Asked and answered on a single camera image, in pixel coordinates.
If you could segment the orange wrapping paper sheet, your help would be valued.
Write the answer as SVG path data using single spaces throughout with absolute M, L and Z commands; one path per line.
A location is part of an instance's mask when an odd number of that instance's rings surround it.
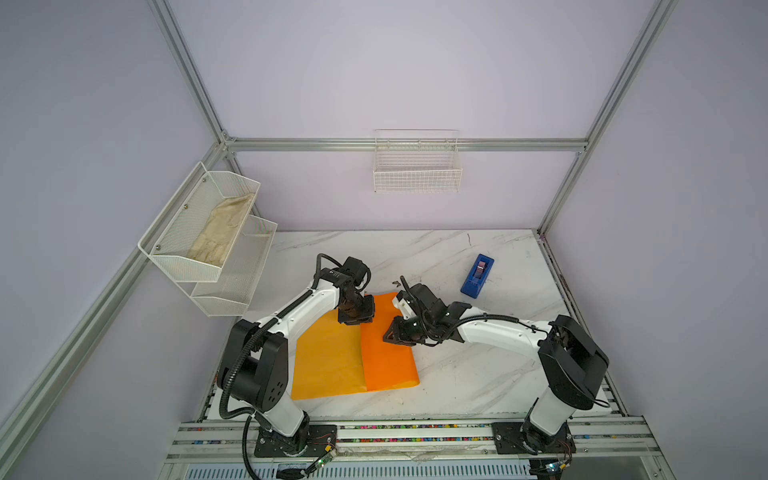
M 420 378 L 412 349 L 383 341 L 400 311 L 396 295 L 376 295 L 372 322 L 347 326 L 338 313 L 318 319 L 298 339 L 291 397 L 295 400 L 416 387 Z

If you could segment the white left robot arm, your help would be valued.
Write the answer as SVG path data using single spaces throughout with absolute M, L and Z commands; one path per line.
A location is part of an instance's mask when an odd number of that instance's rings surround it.
M 369 323 L 375 314 L 374 297 L 355 286 L 339 287 L 322 280 L 271 316 L 237 322 L 217 373 L 219 417 L 256 416 L 260 424 L 278 434 L 295 436 L 305 422 L 305 413 L 287 392 L 289 353 L 309 327 L 332 311 L 341 323 Z

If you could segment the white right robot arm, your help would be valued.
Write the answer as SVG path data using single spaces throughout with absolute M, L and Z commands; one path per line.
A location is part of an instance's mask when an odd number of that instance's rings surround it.
M 467 303 L 436 312 L 401 308 L 375 338 L 407 351 L 447 348 L 427 365 L 431 414 L 522 414 L 525 436 L 545 439 L 576 413 L 611 410 L 601 392 L 608 356 L 568 315 L 522 320 Z

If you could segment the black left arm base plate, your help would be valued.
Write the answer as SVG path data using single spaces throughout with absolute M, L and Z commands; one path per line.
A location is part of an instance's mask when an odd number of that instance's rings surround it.
M 252 453 L 256 458 L 315 458 L 336 444 L 337 435 L 338 427 L 333 424 L 310 423 L 291 437 L 260 427 Z

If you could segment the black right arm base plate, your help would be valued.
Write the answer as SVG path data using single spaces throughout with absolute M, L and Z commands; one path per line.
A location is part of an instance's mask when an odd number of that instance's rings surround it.
M 576 450 L 566 423 L 553 435 L 539 430 L 528 421 L 494 422 L 491 430 L 498 454 L 565 454 Z

